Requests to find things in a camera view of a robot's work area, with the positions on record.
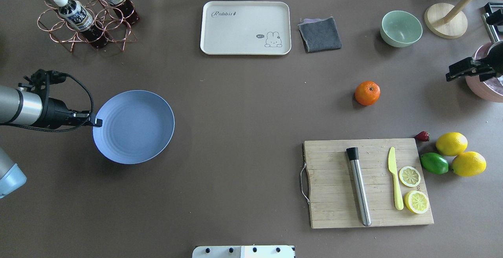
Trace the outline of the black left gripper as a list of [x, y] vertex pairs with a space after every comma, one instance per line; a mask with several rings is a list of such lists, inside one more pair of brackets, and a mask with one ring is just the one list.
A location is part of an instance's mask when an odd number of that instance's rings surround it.
[[39, 69], [30, 77], [24, 76], [27, 82], [18, 84], [21, 107], [18, 118], [23, 117], [24, 120], [18, 120], [18, 125], [34, 130], [56, 130], [62, 126], [70, 130], [82, 126], [102, 127], [103, 120], [92, 119], [91, 109], [88, 111], [68, 109], [63, 101], [50, 97], [51, 86], [63, 83], [68, 78], [83, 88], [89, 99], [92, 98], [88, 88], [67, 73]]

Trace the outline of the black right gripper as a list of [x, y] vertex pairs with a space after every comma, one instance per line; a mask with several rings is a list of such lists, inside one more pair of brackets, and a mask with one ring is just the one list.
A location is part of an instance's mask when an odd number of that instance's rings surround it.
[[479, 76], [479, 81], [484, 82], [490, 78], [501, 77], [503, 73], [503, 42], [498, 41], [489, 47], [486, 57], [473, 59], [467, 57], [449, 66], [446, 81], [466, 76]]

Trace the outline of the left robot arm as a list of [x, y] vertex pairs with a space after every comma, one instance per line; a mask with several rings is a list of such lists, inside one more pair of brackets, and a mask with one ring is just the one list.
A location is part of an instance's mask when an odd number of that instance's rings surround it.
[[[63, 83], [67, 78], [74, 80], [90, 99], [89, 111], [68, 109], [59, 99], [51, 98], [50, 86]], [[90, 91], [75, 77], [55, 70], [39, 69], [18, 88], [1, 86], [0, 123], [4, 126], [19, 127], [35, 131], [63, 132], [82, 126], [100, 127], [102, 120], [94, 113], [94, 100]]]

